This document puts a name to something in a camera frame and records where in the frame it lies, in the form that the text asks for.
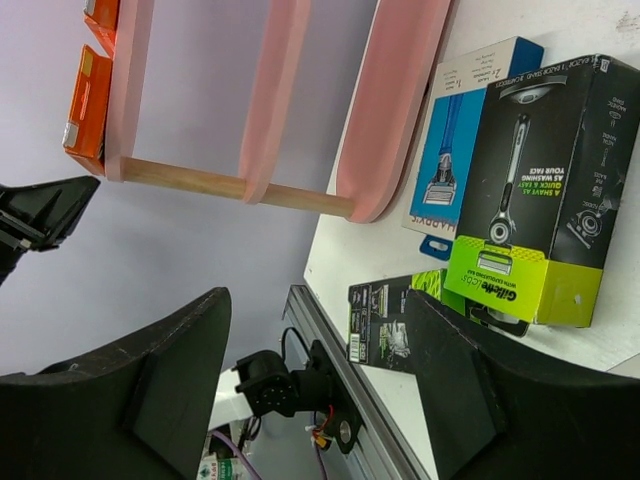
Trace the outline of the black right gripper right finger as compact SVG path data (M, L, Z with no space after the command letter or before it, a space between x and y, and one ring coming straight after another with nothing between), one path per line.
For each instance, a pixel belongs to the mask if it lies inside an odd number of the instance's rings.
M424 292L406 313L439 478L638 478L638 379L541 353Z

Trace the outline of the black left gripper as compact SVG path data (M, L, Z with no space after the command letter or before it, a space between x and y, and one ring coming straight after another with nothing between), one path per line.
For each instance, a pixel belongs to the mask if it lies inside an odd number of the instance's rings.
M20 187L1 187L1 279L21 257L59 248L76 228L100 181L79 176Z

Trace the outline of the blue Harry's razor box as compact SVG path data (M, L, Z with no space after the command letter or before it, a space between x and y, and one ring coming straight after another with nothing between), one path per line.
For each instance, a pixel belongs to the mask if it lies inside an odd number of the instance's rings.
M437 65L402 220L424 236L421 253L451 256L487 86L538 69L543 56L515 36Z

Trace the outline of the black green Gillette Labs box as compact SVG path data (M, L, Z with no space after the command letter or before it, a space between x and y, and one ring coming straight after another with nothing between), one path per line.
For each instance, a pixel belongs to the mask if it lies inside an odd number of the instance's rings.
M639 71L569 59L486 90L445 286L501 316L587 328L639 128Z

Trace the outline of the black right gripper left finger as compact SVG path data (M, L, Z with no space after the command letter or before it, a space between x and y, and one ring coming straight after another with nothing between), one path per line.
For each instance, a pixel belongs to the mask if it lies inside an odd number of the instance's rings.
M217 287L102 347L2 376L2 478L196 478L231 312Z

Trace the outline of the orange Gillette Fusion box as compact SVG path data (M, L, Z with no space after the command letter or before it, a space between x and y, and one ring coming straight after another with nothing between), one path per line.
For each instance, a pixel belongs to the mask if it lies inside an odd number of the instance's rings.
M105 175L104 140L113 62L85 44L62 147L90 173Z
M119 0L86 0L84 22L109 58L113 58L119 16Z

